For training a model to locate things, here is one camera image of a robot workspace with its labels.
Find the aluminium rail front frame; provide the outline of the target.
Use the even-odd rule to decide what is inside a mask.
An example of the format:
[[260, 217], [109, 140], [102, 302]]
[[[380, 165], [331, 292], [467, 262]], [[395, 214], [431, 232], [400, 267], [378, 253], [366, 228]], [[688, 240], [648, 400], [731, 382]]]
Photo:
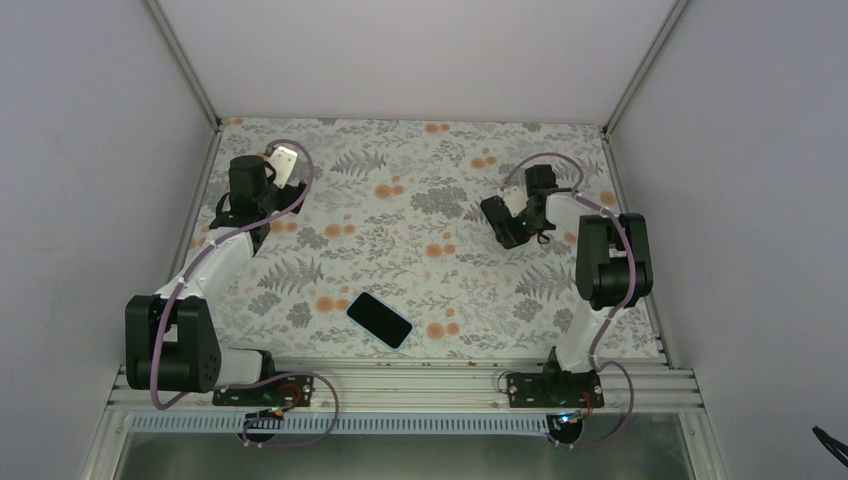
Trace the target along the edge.
[[[506, 371], [534, 371], [530, 362], [378, 365], [355, 359], [317, 362], [312, 370], [335, 387], [344, 413], [506, 413]], [[658, 362], [628, 362], [600, 374], [604, 414], [701, 411], [704, 401], [691, 370]]]

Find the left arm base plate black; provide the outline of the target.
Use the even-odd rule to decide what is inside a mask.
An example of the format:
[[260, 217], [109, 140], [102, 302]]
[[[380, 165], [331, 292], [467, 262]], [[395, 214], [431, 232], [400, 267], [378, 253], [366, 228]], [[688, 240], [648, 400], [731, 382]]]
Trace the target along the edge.
[[253, 389], [215, 391], [212, 404], [219, 407], [308, 407], [313, 386], [312, 376], [289, 375]]

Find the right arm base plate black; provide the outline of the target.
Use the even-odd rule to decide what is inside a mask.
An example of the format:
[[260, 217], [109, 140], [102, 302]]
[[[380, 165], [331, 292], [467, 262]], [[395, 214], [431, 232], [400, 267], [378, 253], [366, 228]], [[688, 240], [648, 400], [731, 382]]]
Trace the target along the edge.
[[506, 375], [511, 408], [602, 408], [600, 377], [595, 371], [557, 375], [513, 372]]

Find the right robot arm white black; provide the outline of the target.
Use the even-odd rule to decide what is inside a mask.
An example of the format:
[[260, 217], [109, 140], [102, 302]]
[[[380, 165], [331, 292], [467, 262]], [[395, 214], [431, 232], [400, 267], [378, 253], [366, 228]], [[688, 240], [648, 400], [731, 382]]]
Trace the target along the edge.
[[502, 189], [481, 201], [481, 211], [507, 249], [571, 221], [578, 224], [574, 283], [580, 300], [574, 318], [551, 349], [541, 373], [544, 399], [565, 407], [579, 393], [597, 389], [596, 350], [615, 315], [633, 307], [653, 288], [647, 225], [640, 214], [612, 213], [576, 187], [558, 185], [551, 166], [528, 168], [525, 186]]

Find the black object at right edge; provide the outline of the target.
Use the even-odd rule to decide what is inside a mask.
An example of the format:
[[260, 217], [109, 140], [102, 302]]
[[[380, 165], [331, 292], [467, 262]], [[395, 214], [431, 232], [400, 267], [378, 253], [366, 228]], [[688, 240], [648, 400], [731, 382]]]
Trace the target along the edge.
[[848, 446], [829, 435], [819, 426], [812, 427], [812, 433], [822, 446], [843, 466], [848, 467]]

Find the black phone in blue case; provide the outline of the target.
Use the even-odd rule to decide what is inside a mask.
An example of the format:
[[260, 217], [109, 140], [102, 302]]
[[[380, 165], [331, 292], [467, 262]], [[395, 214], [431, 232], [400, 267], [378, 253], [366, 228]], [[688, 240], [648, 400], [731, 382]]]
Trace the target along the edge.
[[413, 330], [412, 323], [369, 292], [361, 292], [346, 315], [392, 350], [400, 349]]

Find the aluminium frame post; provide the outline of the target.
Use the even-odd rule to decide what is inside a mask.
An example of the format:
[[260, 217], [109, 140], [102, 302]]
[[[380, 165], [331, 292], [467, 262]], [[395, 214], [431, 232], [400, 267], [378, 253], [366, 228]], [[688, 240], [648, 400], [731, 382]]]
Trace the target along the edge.
[[610, 114], [607, 122], [602, 128], [602, 132], [606, 137], [611, 137], [625, 116], [627, 109], [639, 93], [641, 86], [647, 79], [654, 64], [662, 54], [666, 45], [675, 33], [679, 23], [686, 14], [690, 0], [675, 0], [667, 15], [665, 16], [659, 30], [654, 35], [647, 51], [643, 55], [639, 65], [637, 66], [633, 76], [628, 82], [624, 92], [617, 101], [615, 108]]
[[191, 91], [191, 94], [202, 112], [203, 117], [212, 129], [217, 131], [221, 124], [220, 116], [216, 113], [215, 108], [213, 107], [198, 74], [191, 64], [185, 49], [181, 45], [176, 31], [162, 7], [161, 2], [157, 0], [144, 0], [143, 4], [148, 9], [159, 34], [164, 40], [173, 60], [176, 63], [178, 71]]

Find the floral patterned table mat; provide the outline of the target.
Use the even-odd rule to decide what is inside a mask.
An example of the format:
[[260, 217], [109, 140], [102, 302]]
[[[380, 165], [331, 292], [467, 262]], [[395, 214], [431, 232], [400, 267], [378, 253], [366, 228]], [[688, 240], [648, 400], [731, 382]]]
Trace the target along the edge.
[[307, 148], [315, 179], [300, 213], [275, 220], [261, 251], [213, 304], [219, 340], [276, 357], [389, 358], [347, 316], [368, 292], [413, 326], [419, 359], [544, 358], [577, 317], [575, 224], [547, 244], [495, 239], [480, 202], [534, 157], [563, 186], [617, 199], [597, 127], [538, 123], [229, 118], [195, 223], [202, 247], [230, 161], [277, 139]]

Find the left aluminium frame post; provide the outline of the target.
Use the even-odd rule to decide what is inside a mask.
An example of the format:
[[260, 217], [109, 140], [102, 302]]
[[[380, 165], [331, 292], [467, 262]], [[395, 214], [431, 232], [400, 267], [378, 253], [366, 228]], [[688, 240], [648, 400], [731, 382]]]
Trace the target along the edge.
[[212, 129], [217, 131], [221, 124], [220, 116], [216, 113], [215, 108], [213, 107], [198, 74], [191, 64], [185, 49], [181, 45], [176, 31], [162, 7], [161, 2], [157, 0], [144, 0], [143, 4], [148, 9], [159, 34], [164, 40], [173, 60], [176, 63], [178, 71], [191, 91], [191, 94], [202, 112], [203, 117]]

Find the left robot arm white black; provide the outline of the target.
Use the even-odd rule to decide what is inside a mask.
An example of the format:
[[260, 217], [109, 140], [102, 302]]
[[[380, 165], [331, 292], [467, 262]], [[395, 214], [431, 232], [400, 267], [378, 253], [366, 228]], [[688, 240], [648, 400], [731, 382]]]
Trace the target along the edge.
[[310, 182], [289, 179], [298, 154], [282, 145], [231, 160], [201, 250], [163, 287], [125, 307], [125, 368], [135, 390], [206, 393], [238, 385], [255, 405], [270, 402], [278, 377], [265, 353], [219, 344], [211, 304], [255, 254], [274, 215], [296, 213]]

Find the right aluminium frame post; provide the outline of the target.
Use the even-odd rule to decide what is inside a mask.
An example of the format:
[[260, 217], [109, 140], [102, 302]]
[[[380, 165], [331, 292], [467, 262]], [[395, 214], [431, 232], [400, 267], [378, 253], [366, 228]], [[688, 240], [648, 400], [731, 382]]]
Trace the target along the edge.
[[617, 101], [615, 108], [610, 114], [607, 122], [602, 128], [602, 132], [606, 137], [611, 137], [625, 116], [627, 109], [639, 93], [641, 86], [647, 79], [654, 64], [662, 54], [666, 45], [675, 33], [679, 23], [686, 14], [690, 0], [675, 0], [667, 15], [665, 16], [659, 30], [654, 35], [647, 51], [643, 55], [639, 65], [637, 66], [633, 76], [628, 82], [624, 92]]

